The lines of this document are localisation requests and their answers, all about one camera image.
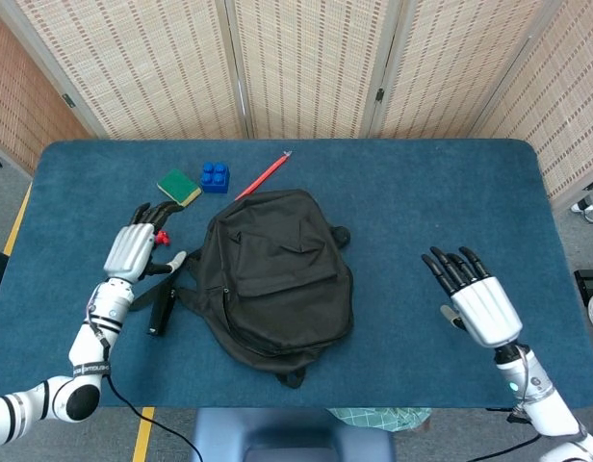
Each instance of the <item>wooden panel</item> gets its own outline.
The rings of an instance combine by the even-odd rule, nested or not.
[[[88,136],[0,19],[0,149],[33,173],[46,145]]]
[[[387,0],[236,0],[256,138],[358,136]]]
[[[112,138],[240,138],[213,0],[16,0]]]
[[[551,199],[593,170],[593,0],[562,3],[477,136],[528,141]]]
[[[466,137],[543,0],[419,0],[383,138]]]

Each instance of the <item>woven room divider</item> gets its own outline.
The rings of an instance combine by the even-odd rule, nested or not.
[[[111,138],[240,138],[213,0],[16,0]]]
[[[47,144],[88,136],[0,19],[0,149],[31,173]]]
[[[381,138],[467,137],[544,0],[418,0]]]
[[[15,2],[110,138],[512,137],[551,199],[593,171],[593,0]]]
[[[474,135],[528,141],[549,198],[567,206],[593,172],[593,0],[562,3],[492,106]]]

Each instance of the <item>green sponge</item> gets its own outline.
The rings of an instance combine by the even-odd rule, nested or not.
[[[183,207],[187,207],[201,193],[198,185],[177,168],[173,168],[158,182],[158,188]]]

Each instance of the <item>yellow floor tape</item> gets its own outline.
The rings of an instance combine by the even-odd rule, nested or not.
[[[14,224],[12,226],[12,230],[10,231],[10,236],[8,237],[8,241],[6,242],[6,246],[4,247],[4,253],[8,256],[12,254],[12,249],[14,247],[14,241],[16,241],[16,236],[18,235],[18,228],[20,228],[20,222],[23,220],[23,215],[25,215],[25,209],[27,208],[27,201],[29,200],[29,191],[31,190],[31,185],[27,188],[27,193],[25,194],[25,198],[23,199],[23,203],[20,205],[20,209],[18,209],[18,215],[14,220]]]
[[[153,419],[155,407],[144,407],[142,414],[148,419]],[[139,436],[136,438],[136,445],[134,446],[134,456],[132,462],[144,462],[146,459],[146,450],[149,446],[149,437],[151,436],[151,423],[141,419],[139,425]]]

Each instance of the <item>white robotic arm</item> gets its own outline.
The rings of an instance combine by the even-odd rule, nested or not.
[[[184,251],[165,265],[150,258],[154,235],[170,214],[182,209],[174,202],[150,209],[143,204],[119,231],[104,265],[109,278],[93,291],[69,351],[73,376],[52,377],[27,392],[0,397],[0,446],[25,435],[37,421],[76,423],[95,411],[102,377],[111,372],[111,350],[134,299],[132,285],[145,275],[174,272],[185,260]]]
[[[442,313],[456,327],[466,330],[482,347],[493,348],[495,362],[508,382],[518,409],[543,436],[563,443],[540,458],[541,462],[593,462],[593,437],[575,419],[529,346],[517,342],[523,325],[502,285],[467,247],[460,251],[472,264],[436,247],[423,260],[455,310],[443,305]]]

